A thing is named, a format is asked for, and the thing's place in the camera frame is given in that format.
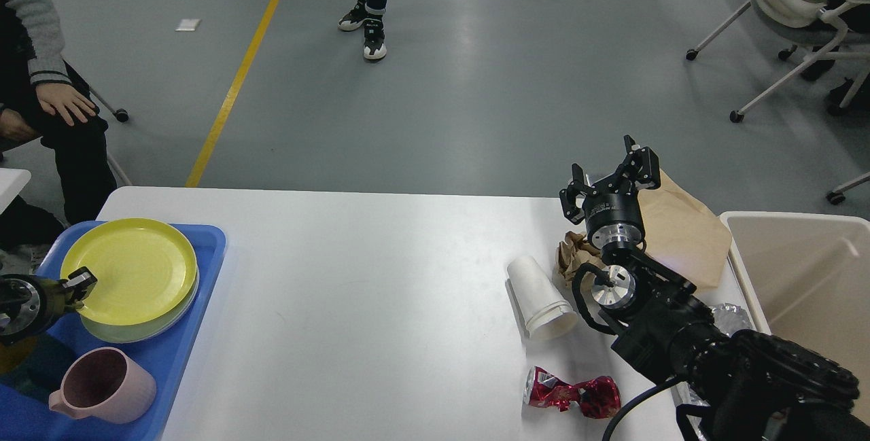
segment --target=red snack wrapper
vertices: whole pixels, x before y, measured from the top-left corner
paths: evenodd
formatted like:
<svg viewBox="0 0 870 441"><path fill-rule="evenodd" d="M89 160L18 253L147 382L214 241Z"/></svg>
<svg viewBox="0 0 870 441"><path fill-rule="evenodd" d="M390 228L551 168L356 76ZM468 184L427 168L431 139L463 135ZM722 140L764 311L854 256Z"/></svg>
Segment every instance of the red snack wrapper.
<svg viewBox="0 0 870 441"><path fill-rule="evenodd" d="M542 408L555 405L564 412L572 402L580 406L584 416L592 419L613 417L622 406L619 389L609 376L569 385L540 366L530 370L525 382L526 404Z"/></svg>

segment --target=stacked plates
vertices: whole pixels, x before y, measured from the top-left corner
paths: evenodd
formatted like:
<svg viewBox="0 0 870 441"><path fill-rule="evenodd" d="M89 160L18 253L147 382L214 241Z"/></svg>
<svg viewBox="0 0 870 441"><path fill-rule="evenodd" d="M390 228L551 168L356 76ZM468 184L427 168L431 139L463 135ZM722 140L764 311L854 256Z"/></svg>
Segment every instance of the stacked plates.
<svg viewBox="0 0 870 441"><path fill-rule="evenodd" d="M97 286L78 312L106 342L153 338L190 308L199 287L196 254L171 225L144 218L106 222L81 236L63 258L61 276L87 266Z"/></svg>

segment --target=hand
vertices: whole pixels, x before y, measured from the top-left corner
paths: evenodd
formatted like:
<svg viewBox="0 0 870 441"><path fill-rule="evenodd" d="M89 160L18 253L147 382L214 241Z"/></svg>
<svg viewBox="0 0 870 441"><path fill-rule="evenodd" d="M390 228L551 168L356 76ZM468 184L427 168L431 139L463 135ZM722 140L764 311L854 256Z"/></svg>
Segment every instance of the hand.
<svg viewBox="0 0 870 441"><path fill-rule="evenodd" d="M4 109L0 113L0 137L17 143L26 143L39 137L39 132L24 122L21 113L13 109Z"/></svg>
<svg viewBox="0 0 870 441"><path fill-rule="evenodd" d="M88 116L97 115L93 110L96 105L85 98L83 94L75 91L75 88L69 84L44 82L38 84L35 90L43 110L49 115L59 114L69 127L75 125L75 122L72 121L73 116L79 122L87 123Z"/></svg>

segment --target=pink mug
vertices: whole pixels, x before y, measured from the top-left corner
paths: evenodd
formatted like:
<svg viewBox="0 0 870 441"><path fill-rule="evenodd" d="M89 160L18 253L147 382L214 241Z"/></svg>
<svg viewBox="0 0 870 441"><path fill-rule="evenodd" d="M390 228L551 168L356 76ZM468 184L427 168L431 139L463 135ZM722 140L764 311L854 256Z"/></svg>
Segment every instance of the pink mug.
<svg viewBox="0 0 870 441"><path fill-rule="evenodd" d="M121 349L97 348L66 370L60 389L49 395L49 409L72 419L128 423L152 406L156 390L154 377Z"/></svg>

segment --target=white table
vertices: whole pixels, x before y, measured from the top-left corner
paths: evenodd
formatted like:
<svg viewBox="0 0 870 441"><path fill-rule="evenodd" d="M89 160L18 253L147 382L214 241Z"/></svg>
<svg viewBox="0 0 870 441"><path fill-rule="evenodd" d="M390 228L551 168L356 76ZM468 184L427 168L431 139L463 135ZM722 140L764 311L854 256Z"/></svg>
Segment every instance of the white table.
<svg viewBox="0 0 870 441"><path fill-rule="evenodd" d="M30 180L31 172L25 169L0 168L0 212L9 206Z"/></svg>
<svg viewBox="0 0 870 441"><path fill-rule="evenodd" d="M523 336L506 266L553 267L549 198L119 188L99 219L212 224L228 249L164 431L220 439L600 439L606 420L522 405L526 373L652 386L583 323ZM711 302L745 306L730 270ZM681 439L671 395L616 439Z"/></svg>

